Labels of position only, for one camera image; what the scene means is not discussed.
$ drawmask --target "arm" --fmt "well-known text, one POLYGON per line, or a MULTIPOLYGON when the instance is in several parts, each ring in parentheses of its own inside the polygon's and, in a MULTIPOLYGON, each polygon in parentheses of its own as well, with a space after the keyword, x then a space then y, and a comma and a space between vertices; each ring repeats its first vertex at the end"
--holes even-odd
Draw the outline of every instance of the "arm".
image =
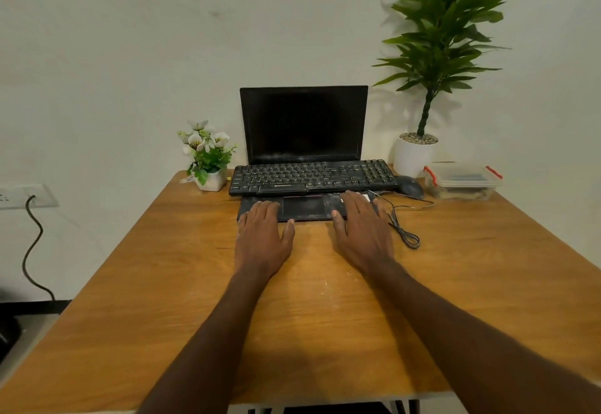
POLYGON ((601 411, 601 389, 533 353, 414 280, 394 260, 388 216, 361 195, 336 213, 342 254, 403 312, 470 414, 601 411))
POLYGON ((234 274, 213 312, 146 396, 138 414, 227 412, 257 301, 292 251, 294 221, 282 237, 278 205, 258 202, 240 217, 234 274))

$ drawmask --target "plant trunk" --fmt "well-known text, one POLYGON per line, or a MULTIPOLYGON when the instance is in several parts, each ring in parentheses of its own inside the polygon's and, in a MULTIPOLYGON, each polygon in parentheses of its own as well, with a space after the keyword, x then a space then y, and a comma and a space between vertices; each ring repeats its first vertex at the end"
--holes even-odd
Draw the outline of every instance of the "plant trunk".
POLYGON ((431 86, 430 88, 428 88, 428 92, 425 94, 424 110, 422 110, 421 120, 419 121, 419 125, 417 126, 417 136, 418 137, 424 137, 425 123, 428 121, 428 114, 430 113, 430 105, 432 104, 432 99, 434 99, 435 91, 436 91, 436 87, 431 86))

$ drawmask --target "forearm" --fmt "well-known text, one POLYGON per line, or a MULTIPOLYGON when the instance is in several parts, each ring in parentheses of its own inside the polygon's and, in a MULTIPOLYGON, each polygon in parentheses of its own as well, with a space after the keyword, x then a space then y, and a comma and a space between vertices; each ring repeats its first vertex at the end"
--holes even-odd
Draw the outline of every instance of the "forearm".
POLYGON ((370 278, 401 309, 470 414, 601 408, 601 389, 434 294, 396 262, 370 278))
POLYGON ((138 414, 225 413, 264 276, 240 271, 223 297, 154 385, 138 414))

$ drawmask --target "mouse cable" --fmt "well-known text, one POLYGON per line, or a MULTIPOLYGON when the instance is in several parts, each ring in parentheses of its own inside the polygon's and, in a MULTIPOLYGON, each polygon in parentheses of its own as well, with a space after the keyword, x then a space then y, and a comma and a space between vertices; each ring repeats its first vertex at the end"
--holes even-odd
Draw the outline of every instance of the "mouse cable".
POLYGON ((31 201, 33 199, 35 199, 35 196, 29 196, 29 198, 25 202, 25 209, 27 210, 27 214, 29 215, 29 217, 32 220, 34 220, 34 222, 40 228, 40 233, 38 234, 37 238, 34 240, 34 243, 31 244, 31 246, 29 247, 29 249, 25 253, 25 257, 23 258, 23 264, 21 265, 21 269, 23 270, 23 274, 27 278, 27 281, 29 281, 30 283, 32 283, 35 287, 37 287, 39 289, 42 289, 43 291, 48 292, 50 294, 50 298, 54 302, 56 300, 56 297, 54 296, 54 292, 52 292, 51 290, 49 290, 49 288, 47 288, 45 286, 42 286, 41 284, 35 282, 35 280, 32 277, 30 277, 29 273, 27 273, 26 263, 27 263, 27 258, 29 257, 29 253, 31 253, 31 250, 34 249, 34 246, 37 244, 37 242, 40 241, 41 236, 44 233, 44 228, 41 226, 41 223, 37 220, 37 218, 33 215, 33 213, 31 213, 31 210, 29 209, 29 204, 31 203, 31 201))
POLYGON ((418 249, 419 245, 421 244, 419 237, 415 234, 412 234, 411 232, 407 232, 405 229, 403 229, 401 227, 401 224, 399 224, 398 218, 397 218, 397 208, 408 208, 410 210, 425 210, 426 208, 432 208, 434 205, 436 205, 436 203, 433 201, 429 201, 427 199, 418 199, 415 197, 407 196, 407 194, 396 193, 400 196, 408 197, 408 198, 416 200, 416 201, 427 202, 429 205, 425 205, 423 207, 413 207, 411 205, 394 205, 387 198, 383 197, 385 192, 379 192, 379 193, 374 192, 374 191, 370 191, 370 192, 374 196, 376 196, 384 201, 387 201, 392 206, 393 209, 391 210, 390 213, 388 213, 388 217, 390 218, 390 222, 388 224, 390 225, 391 228, 396 230, 398 235, 401 236, 401 240, 403 241, 403 243, 405 245, 407 245, 408 248, 418 249))

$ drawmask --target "white plant pot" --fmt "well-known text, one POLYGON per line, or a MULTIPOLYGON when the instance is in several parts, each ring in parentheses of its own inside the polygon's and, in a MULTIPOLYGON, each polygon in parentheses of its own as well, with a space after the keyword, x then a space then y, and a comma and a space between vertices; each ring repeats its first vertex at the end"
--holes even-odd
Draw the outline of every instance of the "white plant pot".
POLYGON ((399 175, 412 178, 424 175, 424 166, 430 164, 434 157, 434 146, 412 144, 399 136, 394 147, 394 170, 399 175))
POLYGON ((194 181, 199 189, 203 191, 219 191, 223 188, 227 180, 227 169, 221 169, 218 172, 214 172, 208 175, 207 181, 204 184, 200 184, 198 178, 194 177, 194 181))

